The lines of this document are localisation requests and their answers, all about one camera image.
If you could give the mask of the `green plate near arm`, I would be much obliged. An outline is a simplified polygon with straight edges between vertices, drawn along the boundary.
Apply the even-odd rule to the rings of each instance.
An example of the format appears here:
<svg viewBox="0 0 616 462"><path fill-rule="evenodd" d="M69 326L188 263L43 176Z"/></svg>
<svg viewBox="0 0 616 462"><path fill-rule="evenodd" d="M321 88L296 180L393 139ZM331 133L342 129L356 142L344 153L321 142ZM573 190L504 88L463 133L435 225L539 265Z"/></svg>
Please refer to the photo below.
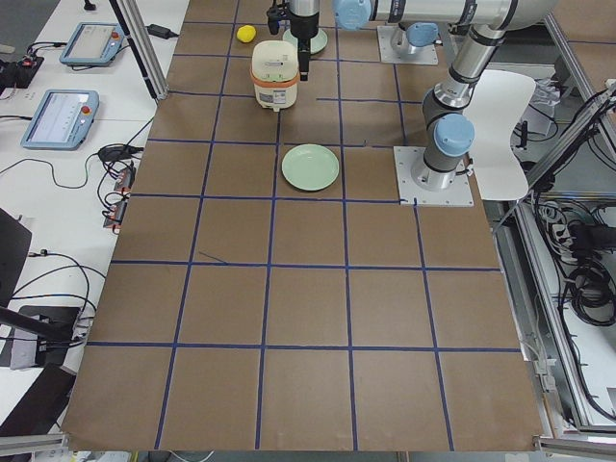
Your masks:
<svg viewBox="0 0 616 462"><path fill-rule="evenodd" d="M297 38L292 35L290 29L284 32L283 39L293 46L297 46ZM311 54L315 55L320 53L326 47L327 43L328 37L326 32L322 28L319 28L317 35L310 40Z"/></svg>
<svg viewBox="0 0 616 462"><path fill-rule="evenodd" d="M284 178L293 187L316 192L332 185L338 178L340 164L336 155L318 144L302 144L290 149L282 161Z"/></svg>

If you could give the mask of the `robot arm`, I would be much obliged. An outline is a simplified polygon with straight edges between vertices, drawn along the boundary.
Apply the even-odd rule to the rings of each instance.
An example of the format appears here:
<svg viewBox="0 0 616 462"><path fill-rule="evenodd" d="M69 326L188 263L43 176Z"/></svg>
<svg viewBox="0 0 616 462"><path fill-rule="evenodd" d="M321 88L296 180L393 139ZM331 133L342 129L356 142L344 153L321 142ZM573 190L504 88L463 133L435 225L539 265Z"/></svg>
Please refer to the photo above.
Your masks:
<svg viewBox="0 0 616 462"><path fill-rule="evenodd" d="M371 21L390 24L445 22L470 27L448 76L423 100L428 134L423 157L411 167L413 181L439 192L450 186L458 163L470 150L475 129L462 115L470 104L484 69L501 46L505 33L545 18L554 1L334 1L336 25L355 31Z"/></svg>
<svg viewBox="0 0 616 462"><path fill-rule="evenodd" d="M390 44L399 62L433 64L438 62L439 26L434 22L399 23Z"/></svg>

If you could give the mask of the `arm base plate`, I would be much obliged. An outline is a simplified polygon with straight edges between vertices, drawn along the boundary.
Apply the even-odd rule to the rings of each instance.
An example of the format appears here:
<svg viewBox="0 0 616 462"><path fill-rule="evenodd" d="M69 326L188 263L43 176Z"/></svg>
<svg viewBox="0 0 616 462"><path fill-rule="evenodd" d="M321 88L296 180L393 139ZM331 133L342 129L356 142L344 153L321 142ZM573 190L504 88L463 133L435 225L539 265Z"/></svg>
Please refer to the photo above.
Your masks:
<svg viewBox="0 0 616 462"><path fill-rule="evenodd" d="M473 207L474 199L463 162L450 172L437 172L424 162L424 147L395 146L395 167L401 205Z"/></svg>
<svg viewBox="0 0 616 462"><path fill-rule="evenodd" d="M380 61L385 64L436 65L439 29L433 22L377 27Z"/></svg>

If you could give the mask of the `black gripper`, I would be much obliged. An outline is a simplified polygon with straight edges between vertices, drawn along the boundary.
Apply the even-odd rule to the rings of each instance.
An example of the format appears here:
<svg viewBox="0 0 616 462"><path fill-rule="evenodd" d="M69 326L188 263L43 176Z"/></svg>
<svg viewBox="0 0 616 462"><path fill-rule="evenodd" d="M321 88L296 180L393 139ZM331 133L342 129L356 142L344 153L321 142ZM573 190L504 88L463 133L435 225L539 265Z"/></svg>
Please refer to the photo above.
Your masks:
<svg viewBox="0 0 616 462"><path fill-rule="evenodd" d="M287 7L291 33L297 39L298 70L301 81L307 81L310 65L310 41L319 31L320 1L290 0Z"/></svg>

